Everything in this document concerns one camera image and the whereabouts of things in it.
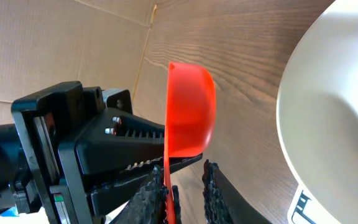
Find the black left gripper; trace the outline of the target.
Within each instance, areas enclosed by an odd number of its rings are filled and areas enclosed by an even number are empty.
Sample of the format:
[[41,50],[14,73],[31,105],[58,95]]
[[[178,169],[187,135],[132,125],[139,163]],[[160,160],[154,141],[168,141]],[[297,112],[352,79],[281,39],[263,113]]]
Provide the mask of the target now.
[[16,100],[0,125],[0,212],[43,208],[50,223],[103,223],[88,176],[163,165],[164,125],[131,114],[128,90],[63,82]]

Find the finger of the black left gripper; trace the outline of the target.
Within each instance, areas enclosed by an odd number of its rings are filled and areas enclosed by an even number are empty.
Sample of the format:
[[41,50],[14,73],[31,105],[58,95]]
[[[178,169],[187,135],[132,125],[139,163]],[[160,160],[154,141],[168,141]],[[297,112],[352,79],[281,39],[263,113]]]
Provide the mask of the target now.
[[128,201],[148,174],[105,172],[88,176],[88,205],[92,216],[107,215]]

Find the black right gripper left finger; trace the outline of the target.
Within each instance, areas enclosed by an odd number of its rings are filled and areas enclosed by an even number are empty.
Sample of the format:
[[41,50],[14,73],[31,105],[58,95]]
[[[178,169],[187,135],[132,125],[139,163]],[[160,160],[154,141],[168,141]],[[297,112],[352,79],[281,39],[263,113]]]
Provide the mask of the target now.
[[163,183],[163,169],[158,165],[154,166],[137,192],[110,224],[172,223],[168,221],[166,213],[166,198],[169,193],[173,194],[173,223],[182,224],[178,187],[173,185],[171,190],[167,189]]

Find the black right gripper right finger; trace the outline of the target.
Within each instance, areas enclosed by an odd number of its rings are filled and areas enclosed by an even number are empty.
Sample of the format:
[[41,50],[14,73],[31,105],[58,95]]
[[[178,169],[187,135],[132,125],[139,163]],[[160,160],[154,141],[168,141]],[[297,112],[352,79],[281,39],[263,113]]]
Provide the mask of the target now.
[[221,172],[215,162],[205,161],[204,215],[208,223],[270,224]]

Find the red plastic measuring scoop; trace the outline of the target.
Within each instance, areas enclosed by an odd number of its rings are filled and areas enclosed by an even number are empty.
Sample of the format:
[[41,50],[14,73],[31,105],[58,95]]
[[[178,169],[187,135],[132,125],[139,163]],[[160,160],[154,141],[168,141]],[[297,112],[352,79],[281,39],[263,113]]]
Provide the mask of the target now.
[[206,150],[216,120],[216,90],[211,74],[202,66],[170,62],[164,134],[164,184],[167,221],[176,222],[170,159],[198,156]]

